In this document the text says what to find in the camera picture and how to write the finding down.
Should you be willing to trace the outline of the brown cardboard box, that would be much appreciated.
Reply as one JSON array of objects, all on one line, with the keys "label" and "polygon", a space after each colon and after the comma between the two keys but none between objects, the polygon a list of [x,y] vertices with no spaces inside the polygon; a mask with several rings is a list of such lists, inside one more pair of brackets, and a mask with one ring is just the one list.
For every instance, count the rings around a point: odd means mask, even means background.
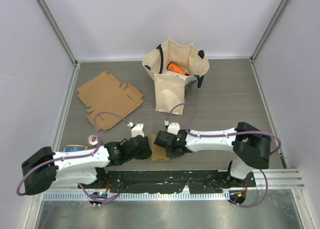
[{"label": "brown cardboard box", "polygon": [[150,149],[152,162],[168,162],[170,159],[167,157],[166,149],[155,144],[157,134],[150,136]]}]

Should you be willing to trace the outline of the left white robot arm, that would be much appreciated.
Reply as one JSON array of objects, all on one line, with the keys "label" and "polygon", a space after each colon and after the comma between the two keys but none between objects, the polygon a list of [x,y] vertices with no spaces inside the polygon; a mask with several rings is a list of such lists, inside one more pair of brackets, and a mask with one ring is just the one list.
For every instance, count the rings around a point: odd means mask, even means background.
[{"label": "left white robot arm", "polygon": [[148,138],[141,135],[81,151],[54,152],[46,146],[22,163],[19,186],[24,186],[24,192],[17,194],[33,196],[71,185],[93,185],[100,189],[107,181],[105,167],[121,166],[132,159],[146,160],[151,154]]}]

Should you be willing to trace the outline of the cardboard sheet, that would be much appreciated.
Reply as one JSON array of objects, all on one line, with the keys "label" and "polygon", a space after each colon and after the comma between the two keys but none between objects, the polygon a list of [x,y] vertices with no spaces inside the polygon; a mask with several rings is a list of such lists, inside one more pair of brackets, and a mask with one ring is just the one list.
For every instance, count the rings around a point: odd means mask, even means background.
[{"label": "cardboard sheet", "polygon": [[111,112],[125,118],[144,102],[143,94],[135,86],[121,83],[108,71],[78,87],[76,92],[87,107],[87,119],[91,124],[96,122],[97,129],[104,131],[111,129],[121,119],[106,113],[94,119],[98,113]]}]

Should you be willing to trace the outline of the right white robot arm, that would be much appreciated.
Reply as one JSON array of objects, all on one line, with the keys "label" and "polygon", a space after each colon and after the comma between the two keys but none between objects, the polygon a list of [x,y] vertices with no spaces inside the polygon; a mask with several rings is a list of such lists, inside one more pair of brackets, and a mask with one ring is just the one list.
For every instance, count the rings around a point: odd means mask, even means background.
[{"label": "right white robot arm", "polygon": [[154,144],[164,148],[170,159],[200,151],[234,153],[236,158],[229,163],[226,177],[221,182],[210,180],[221,188],[242,185],[252,170],[268,169],[270,165],[271,135],[246,122],[239,122],[236,127],[221,131],[174,131],[168,125],[166,131],[158,132]]}]

